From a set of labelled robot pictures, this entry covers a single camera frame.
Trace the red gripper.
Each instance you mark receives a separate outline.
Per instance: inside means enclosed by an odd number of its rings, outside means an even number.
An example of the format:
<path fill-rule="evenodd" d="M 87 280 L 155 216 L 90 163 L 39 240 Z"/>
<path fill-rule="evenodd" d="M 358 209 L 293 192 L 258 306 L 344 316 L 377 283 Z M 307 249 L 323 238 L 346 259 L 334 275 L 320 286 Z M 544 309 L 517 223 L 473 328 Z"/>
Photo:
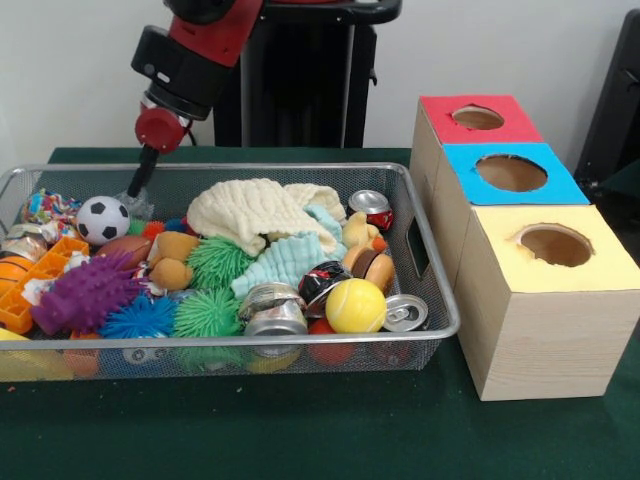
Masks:
<path fill-rule="evenodd" d="M 143 145 L 139 166 L 128 186 L 127 195 L 136 198 L 149 182 L 161 154 L 175 151 L 188 134 L 193 120 L 156 104 L 141 103 L 135 122 L 135 136 Z"/>

